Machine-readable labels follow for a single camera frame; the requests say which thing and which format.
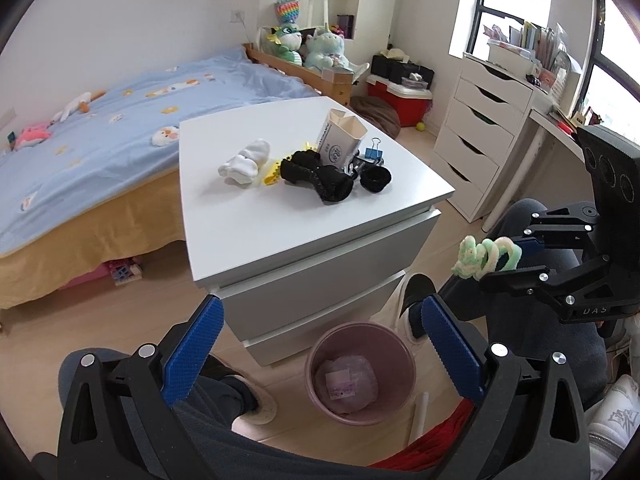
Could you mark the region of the white sock pair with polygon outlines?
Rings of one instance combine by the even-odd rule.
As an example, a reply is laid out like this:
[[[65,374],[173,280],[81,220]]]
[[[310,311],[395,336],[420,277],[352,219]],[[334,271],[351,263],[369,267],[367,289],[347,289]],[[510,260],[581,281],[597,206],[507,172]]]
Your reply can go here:
[[[232,159],[218,168],[218,174],[224,180],[238,185],[249,185],[258,177],[260,170],[269,160],[270,144],[264,139],[257,139],[242,148]]]

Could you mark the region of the green dragon plush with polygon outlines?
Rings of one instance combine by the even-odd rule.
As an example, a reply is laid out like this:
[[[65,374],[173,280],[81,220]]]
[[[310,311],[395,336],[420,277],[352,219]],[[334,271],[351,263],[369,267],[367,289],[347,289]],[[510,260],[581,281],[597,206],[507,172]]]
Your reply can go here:
[[[303,65],[303,59],[298,50],[302,46],[303,38],[296,24],[282,24],[270,29],[266,36],[264,48],[267,53],[283,61]]]

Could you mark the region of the brown bean bag cushion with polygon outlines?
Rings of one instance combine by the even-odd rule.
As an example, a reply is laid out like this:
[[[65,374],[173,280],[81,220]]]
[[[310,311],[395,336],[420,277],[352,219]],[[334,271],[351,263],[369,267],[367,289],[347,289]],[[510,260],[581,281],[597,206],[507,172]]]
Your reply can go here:
[[[349,107],[354,113],[383,131],[386,136],[392,139],[399,136],[401,130],[399,115],[384,100],[375,96],[353,96]]]

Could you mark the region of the blue binder clip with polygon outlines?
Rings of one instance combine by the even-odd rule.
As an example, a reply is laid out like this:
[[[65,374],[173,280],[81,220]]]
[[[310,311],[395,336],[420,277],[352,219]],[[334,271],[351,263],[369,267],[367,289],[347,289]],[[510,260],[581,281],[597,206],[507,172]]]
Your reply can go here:
[[[381,142],[382,140],[377,136],[374,136],[371,139],[371,145],[366,148],[364,151],[363,158],[366,162],[372,165],[383,165],[384,157],[383,151],[381,150]]]

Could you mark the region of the white goose plush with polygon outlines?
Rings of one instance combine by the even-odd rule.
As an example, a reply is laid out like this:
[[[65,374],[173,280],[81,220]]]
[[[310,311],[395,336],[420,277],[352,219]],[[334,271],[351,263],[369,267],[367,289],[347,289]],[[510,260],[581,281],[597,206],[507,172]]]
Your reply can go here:
[[[88,113],[90,110],[90,104],[99,99],[101,96],[104,96],[105,91],[97,91],[97,92],[84,92],[81,93],[77,98],[73,98],[69,103],[67,103],[62,110],[57,112],[50,120],[50,124],[56,124],[57,122],[65,122],[67,118],[70,117],[71,114],[76,112]]]

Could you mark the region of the red cooler box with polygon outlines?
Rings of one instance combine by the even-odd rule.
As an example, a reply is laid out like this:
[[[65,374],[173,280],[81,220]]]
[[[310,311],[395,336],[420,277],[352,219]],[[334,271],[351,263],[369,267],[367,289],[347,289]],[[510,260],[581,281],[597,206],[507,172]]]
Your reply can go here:
[[[367,76],[366,81],[368,96],[390,104],[396,110],[402,128],[424,122],[424,117],[432,108],[433,95],[430,90],[411,89],[375,75]]]

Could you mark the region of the mint unicorn plush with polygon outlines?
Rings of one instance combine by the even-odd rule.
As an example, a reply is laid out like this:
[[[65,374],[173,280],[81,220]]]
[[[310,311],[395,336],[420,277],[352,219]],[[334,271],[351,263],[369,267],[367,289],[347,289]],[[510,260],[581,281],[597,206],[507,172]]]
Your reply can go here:
[[[345,55],[344,38],[331,29],[317,27],[306,39],[307,54],[304,66],[308,70],[348,70],[350,64]]]

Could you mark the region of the cream paper carton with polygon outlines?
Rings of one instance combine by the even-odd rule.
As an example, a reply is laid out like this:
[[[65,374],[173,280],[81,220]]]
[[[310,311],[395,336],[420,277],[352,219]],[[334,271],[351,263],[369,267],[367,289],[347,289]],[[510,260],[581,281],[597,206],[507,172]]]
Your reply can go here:
[[[318,137],[317,150],[323,166],[339,170],[347,168],[367,134],[367,127],[356,115],[332,108]]]

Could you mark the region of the books and papers stack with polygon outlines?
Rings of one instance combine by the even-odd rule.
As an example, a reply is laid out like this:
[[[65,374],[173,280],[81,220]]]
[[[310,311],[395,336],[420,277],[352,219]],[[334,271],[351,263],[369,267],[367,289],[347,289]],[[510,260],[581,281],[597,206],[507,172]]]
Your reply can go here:
[[[560,92],[570,77],[579,79],[582,66],[568,53],[568,35],[560,23],[541,27],[525,22],[509,27],[505,34],[498,25],[484,27],[488,38],[488,61],[530,84]]]

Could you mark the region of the black storage bag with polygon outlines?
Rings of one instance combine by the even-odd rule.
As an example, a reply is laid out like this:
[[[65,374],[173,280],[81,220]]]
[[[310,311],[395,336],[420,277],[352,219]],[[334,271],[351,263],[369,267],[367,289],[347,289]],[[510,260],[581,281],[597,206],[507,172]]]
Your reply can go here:
[[[374,76],[387,79],[394,84],[404,84],[409,88],[431,89],[435,73],[423,65],[407,62],[400,58],[388,58],[378,53],[371,58],[370,72]]]

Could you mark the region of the white right slipper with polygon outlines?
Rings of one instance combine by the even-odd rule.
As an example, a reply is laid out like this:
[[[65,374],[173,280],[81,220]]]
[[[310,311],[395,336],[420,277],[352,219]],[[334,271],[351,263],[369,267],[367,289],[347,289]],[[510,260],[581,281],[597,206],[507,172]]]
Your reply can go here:
[[[205,364],[207,372],[202,372],[207,377],[216,380],[231,380],[233,388],[239,391],[245,405],[240,419],[253,426],[266,426],[273,422],[277,416],[278,404],[276,399],[257,382],[243,376],[240,372],[232,370],[224,361],[211,354]]]

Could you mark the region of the green white fluffy scrunchie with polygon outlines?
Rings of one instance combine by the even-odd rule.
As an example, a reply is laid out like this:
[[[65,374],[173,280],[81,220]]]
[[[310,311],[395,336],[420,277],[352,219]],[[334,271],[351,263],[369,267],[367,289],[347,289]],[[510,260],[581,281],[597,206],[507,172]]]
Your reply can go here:
[[[510,240],[509,237],[498,237],[496,240]],[[477,243],[472,235],[466,236],[459,245],[458,258],[451,273],[462,280],[474,278],[480,281],[488,273],[496,271],[512,271],[518,267],[519,261],[504,255],[499,261],[495,259],[497,249],[495,240],[484,238]]]

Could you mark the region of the white nightstand with drawers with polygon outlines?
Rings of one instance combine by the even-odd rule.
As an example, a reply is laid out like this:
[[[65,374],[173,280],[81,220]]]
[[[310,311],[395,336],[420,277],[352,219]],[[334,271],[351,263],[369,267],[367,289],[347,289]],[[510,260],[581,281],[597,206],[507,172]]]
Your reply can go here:
[[[195,284],[219,297],[234,336],[267,366],[311,347],[329,328],[385,306],[454,190],[392,139],[382,192],[354,188],[327,205],[312,188],[224,180],[219,166],[250,142],[282,159],[318,138],[325,96],[224,110],[180,127],[183,225]]]

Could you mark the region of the pink tissue packet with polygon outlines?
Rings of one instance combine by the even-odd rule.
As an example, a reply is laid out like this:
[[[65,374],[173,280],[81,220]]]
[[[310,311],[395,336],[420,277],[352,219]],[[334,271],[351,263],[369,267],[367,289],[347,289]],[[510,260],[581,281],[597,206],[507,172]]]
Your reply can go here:
[[[349,415],[378,400],[378,380],[364,356],[340,356],[320,364],[314,392],[332,413]]]

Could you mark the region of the white desk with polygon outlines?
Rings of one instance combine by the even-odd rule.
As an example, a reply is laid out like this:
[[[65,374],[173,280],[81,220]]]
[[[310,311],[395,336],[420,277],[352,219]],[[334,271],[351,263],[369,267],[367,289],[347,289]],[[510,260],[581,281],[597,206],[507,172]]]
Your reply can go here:
[[[565,131],[562,129],[562,122],[553,120],[549,114],[542,114],[539,110],[535,110],[534,108],[530,110],[528,118],[537,125],[537,130],[533,139],[528,144],[524,156],[518,164],[518,168],[515,169],[511,180],[508,182],[506,188],[499,197],[496,206],[486,217],[482,225],[482,230],[485,233],[492,230],[506,208],[510,205],[510,201],[514,199],[516,192],[518,192],[518,189],[525,181],[529,171],[532,170],[536,159],[544,147],[544,142],[546,142],[548,138],[553,138],[556,143],[563,145],[564,148],[569,150],[581,162],[585,161],[584,154],[582,154],[582,148],[570,135],[572,130]]]

